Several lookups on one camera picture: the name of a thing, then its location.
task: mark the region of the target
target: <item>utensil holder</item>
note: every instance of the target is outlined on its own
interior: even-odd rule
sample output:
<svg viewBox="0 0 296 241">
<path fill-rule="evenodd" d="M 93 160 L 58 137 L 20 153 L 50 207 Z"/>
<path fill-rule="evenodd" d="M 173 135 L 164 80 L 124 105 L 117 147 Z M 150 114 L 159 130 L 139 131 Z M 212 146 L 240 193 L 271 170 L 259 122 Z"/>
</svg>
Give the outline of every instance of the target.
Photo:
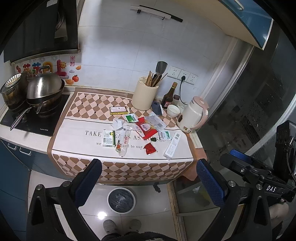
<svg viewBox="0 0 296 241">
<path fill-rule="evenodd" d="M 149 110 L 155 98 L 158 86 L 149 87 L 145 85 L 146 80 L 139 80 L 131 100 L 131 104 L 137 110 Z"/>
</svg>

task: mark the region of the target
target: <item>shoe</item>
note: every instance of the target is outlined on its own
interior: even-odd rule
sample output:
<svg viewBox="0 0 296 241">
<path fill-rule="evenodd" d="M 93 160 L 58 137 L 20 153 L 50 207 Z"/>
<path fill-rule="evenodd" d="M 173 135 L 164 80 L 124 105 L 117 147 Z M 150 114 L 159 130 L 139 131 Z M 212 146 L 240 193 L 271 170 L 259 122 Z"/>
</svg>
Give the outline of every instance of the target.
<svg viewBox="0 0 296 241">
<path fill-rule="evenodd" d="M 139 232 L 140 228 L 142 226 L 142 223 L 138 219 L 133 219 L 130 221 L 129 226 L 128 226 L 128 231 L 129 232 Z"/>
<path fill-rule="evenodd" d="M 118 233 L 116 224 L 110 219 L 103 222 L 103 227 L 107 234 Z"/>
</svg>

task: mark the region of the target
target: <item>screw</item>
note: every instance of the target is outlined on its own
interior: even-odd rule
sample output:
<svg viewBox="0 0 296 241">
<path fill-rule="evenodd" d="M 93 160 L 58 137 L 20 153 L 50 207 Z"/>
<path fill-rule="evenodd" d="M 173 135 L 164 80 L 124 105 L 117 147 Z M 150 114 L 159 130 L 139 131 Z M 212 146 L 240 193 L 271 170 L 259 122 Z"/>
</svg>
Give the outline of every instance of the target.
<svg viewBox="0 0 296 241">
<path fill-rule="evenodd" d="M 70 181 L 64 181 L 63 182 L 63 187 L 68 187 L 70 186 L 71 182 Z"/>
<path fill-rule="evenodd" d="M 36 186 L 36 190 L 41 190 L 41 189 L 42 189 L 42 187 L 43 187 L 43 185 L 42 185 L 42 184 L 38 184 L 38 185 Z"/>
<path fill-rule="evenodd" d="M 235 181 L 228 181 L 228 185 L 234 187 L 236 185 Z"/>
<path fill-rule="evenodd" d="M 262 185 L 261 184 L 257 184 L 256 187 L 257 187 L 258 190 L 262 190 Z"/>
</svg>

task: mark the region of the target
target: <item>green packet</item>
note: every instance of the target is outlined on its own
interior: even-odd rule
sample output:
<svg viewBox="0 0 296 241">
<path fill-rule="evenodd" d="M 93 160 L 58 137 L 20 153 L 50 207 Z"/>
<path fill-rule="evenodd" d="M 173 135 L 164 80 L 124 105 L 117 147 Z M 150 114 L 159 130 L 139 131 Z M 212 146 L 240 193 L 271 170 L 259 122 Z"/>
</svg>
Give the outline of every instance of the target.
<svg viewBox="0 0 296 241">
<path fill-rule="evenodd" d="M 125 115 L 124 117 L 125 117 L 125 119 L 126 119 L 126 121 L 127 121 L 128 123 L 135 123 L 135 122 L 138 122 L 138 117 L 137 117 L 134 113 L 132 113 L 132 114 L 127 114 L 127 115 Z"/>
<path fill-rule="evenodd" d="M 159 131 L 158 134 L 159 134 L 159 138 L 161 140 L 171 140 L 172 139 L 172 136 L 170 135 L 169 131 Z"/>
</svg>

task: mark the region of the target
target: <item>red sauce packet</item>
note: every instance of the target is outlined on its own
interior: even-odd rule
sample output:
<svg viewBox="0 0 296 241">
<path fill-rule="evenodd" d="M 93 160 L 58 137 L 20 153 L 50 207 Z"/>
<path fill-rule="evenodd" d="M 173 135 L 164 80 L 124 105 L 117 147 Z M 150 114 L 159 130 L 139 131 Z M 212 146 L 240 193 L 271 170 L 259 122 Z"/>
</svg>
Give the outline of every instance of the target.
<svg viewBox="0 0 296 241">
<path fill-rule="evenodd" d="M 138 119 L 138 122 L 135 123 L 143 131 L 143 139 L 147 140 L 151 136 L 157 133 L 157 130 L 153 128 L 150 124 L 145 121 L 144 117 Z"/>
<path fill-rule="evenodd" d="M 155 147 L 151 144 L 151 142 L 149 142 L 148 144 L 146 144 L 144 146 L 144 149 L 146 149 L 146 154 L 150 155 L 154 152 L 157 152 L 157 150 L 155 149 Z"/>
</svg>

